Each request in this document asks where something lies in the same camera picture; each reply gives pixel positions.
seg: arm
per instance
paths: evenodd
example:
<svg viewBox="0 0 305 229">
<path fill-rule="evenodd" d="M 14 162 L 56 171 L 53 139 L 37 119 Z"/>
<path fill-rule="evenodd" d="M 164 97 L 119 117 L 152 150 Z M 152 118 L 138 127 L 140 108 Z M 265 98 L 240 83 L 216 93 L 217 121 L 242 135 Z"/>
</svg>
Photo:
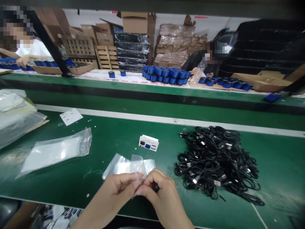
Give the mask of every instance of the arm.
<svg viewBox="0 0 305 229">
<path fill-rule="evenodd" d="M 3 53 L 4 55 L 7 55 L 7 56 L 11 57 L 11 58 L 19 59 L 19 56 L 14 52 L 5 50 L 3 48 L 0 48 L 0 52 Z"/>
<path fill-rule="evenodd" d="M 37 59 L 49 59 L 49 56 L 35 56 L 35 55 L 25 55 L 21 58 L 19 58 L 16 61 L 16 64 L 18 66 L 26 68 L 26 65 L 31 61 L 31 60 L 37 60 Z"/>
</svg>

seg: table surface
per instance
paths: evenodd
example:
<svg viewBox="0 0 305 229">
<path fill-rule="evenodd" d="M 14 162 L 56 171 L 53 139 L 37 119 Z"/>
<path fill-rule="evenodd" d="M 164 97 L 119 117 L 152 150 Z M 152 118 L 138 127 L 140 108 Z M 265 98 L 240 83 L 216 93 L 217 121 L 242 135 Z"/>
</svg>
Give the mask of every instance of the table surface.
<svg viewBox="0 0 305 229">
<path fill-rule="evenodd" d="M 198 190 L 186 190 L 182 178 L 174 175 L 177 155 L 186 150 L 185 140 L 178 133 L 193 127 L 91 115 L 83 115 L 78 123 L 65 126 L 58 112 L 40 112 L 48 116 L 49 123 L 0 150 L 0 196 L 85 208 L 102 185 L 102 173 L 113 156 L 119 153 L 130 159 L 137 154 L 154 159 L 156 167 L 174 179 L 186 213 L 197 227 L 265 228 L 257 214 L 268 228 L 295 229 L 302 223 L 305 138 L 241 133 L 242 146 L 256 158 L 260 171 L 261 190 L 251 193 L 266 205 L 257 206 L 256 212 L 249 202 L 221 188 L 218 192 L 227 202 L 212 200 Z M 73 135 L 86 127 L 92 129 L 89 155 L 15 179 L 36 141 Z M 138 146 L 142 134 L 159 139 L 157 152 Z M 153 207 L 143 197 L 130 200 L 119 214 L 157 219 Z"/>
</svg>

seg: small product box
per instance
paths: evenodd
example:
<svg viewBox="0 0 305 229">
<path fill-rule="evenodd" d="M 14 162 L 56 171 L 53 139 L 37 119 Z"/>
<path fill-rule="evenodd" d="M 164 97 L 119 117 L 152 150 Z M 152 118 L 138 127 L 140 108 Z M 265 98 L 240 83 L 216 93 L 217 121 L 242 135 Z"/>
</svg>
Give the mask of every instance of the small product box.
<svg viewBox="0 0 305 229">
<path fill-rule="evenodd" d="M 140 136 L 139 146 L 150 149 L 152 151 L 157 151 L 159 145 L 159 140 L 146 135 Z"/>
</svg>

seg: black packaging stack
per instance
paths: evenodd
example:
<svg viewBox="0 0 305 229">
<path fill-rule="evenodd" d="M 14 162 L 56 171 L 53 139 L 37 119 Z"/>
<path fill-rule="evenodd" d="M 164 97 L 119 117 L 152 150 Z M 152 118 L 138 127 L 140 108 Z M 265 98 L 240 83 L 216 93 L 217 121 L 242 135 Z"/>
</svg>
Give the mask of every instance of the black packaging stack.
<svg viewBox="0 0 305 229">
<path fill-rule="evenodd" d="M 147 65 L 150 51 L 148 34 L 116 33 L 115 44 L 120 70 L 141 72 Z"/>
</svg>

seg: clear plastic bag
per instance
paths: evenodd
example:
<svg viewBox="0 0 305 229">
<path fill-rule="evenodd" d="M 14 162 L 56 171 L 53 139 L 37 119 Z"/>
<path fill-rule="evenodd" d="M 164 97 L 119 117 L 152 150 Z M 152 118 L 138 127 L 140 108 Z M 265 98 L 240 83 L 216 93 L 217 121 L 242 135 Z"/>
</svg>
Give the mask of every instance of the clear plastic bag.
<svg viewBox="0 0 305 229">
<path fill-rule="evenodd" d="M 36 142 L 16 178 L 73 157 L 89 154 L 91 140 L 91 128 L 88 128 L 69 137 Z"/>
<path fill-rule="evenodd" d="M 140 180 L 140 178 L 138 176 L 138 172 L 143 174 L 142 179 L 145 179 L 148 175 L 146 173 L 144 160 L 139 155 L 134 155 L 134 154 L 131 155 L 130 173 L 133 173 L 133 172 L 136 174 L 137 180 L 140 182 L 140 184 L 142 183 L 142 181 Z"/>
<path fill-rule="evenodd" d="M 46 118 L 29 100 L 0 90 L 0 149 L 38 127 Z"/>
<path fill-rule="evenodd" d="M 143 160 L 141 156 L 132 155 L 132 160 L 130 161 L 116 153 L 103 173 L 102 178 L 105 180 L 110 174 L 140 172 L 143 173 L 143 179 L 145 179 L 155 167 L 155 160 L 153 159 Z"/>
</svg>

